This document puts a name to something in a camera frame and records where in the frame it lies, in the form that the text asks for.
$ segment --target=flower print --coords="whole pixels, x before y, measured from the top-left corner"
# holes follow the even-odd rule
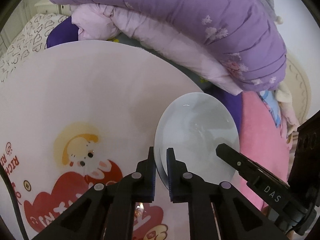
[[[215,27],[208,27],[205,29],[206,38],[210,38],[211,36],[215,37],[215,34],[217,33],[217,29]]]
[[[220,62],[228,71],[229,73],[234,76],[235,78],[244,80],[243,73],[240,69],[240,65],[234,61],[221,61]]]
[[[228,35],[228,30],[226,28],[216,29],[214,27],[208,27],[205,29],[206,38],[211,41],[219,40]]]
[[[208,23],[212,23],[210,16],[207,15],[204,19],[201,20],[202,25],[207,25]]]
[[[251,81],[255,86],[262,84],[262,80],[260,78],[258,79],[253,79]]]
[[[276,79],[277,79],[277,77],[273,76],[272,78],[270,78],[269,83],[274,84]]]
[[[231,54],[229,54],[230,55],[230,57],[232,57],[233,59],[236,59],[236,60],[241,60],[241,56],[240,56],[240,53],[238,52],[238,53],[231,53]]]
[[[228,36],[228,30],[226,28],[221,28],[217,31],[216,38],[218,40],[227,36]]]
[[[247,72],[247,71],[249,71],[249,68],[248,68],[246,65],[242,64],[242,63],[239,63],[239,69],[240,69],[242,72]]]

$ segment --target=blue patterned cloth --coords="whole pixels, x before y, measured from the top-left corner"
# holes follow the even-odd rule
[[[275,92],[265,90],[258,92],[258,95],[268,108],[273,120],[275,121],[276,127],[278,128],[281,123],[281,116],[280,107],[278,101],[276,100]]]

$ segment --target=white wooden headboard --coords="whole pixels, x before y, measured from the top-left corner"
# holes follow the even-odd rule
[[[290,52],[287,53],[287,69],[284,82],[292,94],[292,105],[299,123],[306,121],[311,103],[311,87],[307,74]]]

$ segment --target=screw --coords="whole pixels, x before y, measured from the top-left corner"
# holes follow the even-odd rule
[[[99,190],[103,190],[104,185],[102,183],[98,183],[96,185],[94,185],[94,189],[99,191]]]
[[[183,173],[183,175],[182,175],[185,179],[191,179],[192,178],[192,173],[190,173],[190,172],[185,172],[185,173]]]
[[[230,189],[231,188],[231,184],[227,181],[224,181],[221,183],[221,187],[225,188],[225,189]]]
[[[141,178],[141,173],[140,172],[134,172],[132,173],[131,177],[133,177],[134,179],[140,179]]]

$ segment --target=folded blanket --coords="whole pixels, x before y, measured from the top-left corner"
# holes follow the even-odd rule
[[[168,23],[133,10],[102,4],[74,7],[72,23],[79,27],[80,41],[108,40],[121,31],[233,95],[242,91],[229,72],[203,46]]]
[[[204,45],[242,90],[275,89],[285,76],[286,48],[259,0],[50,0],[134,9],[165,21]]]

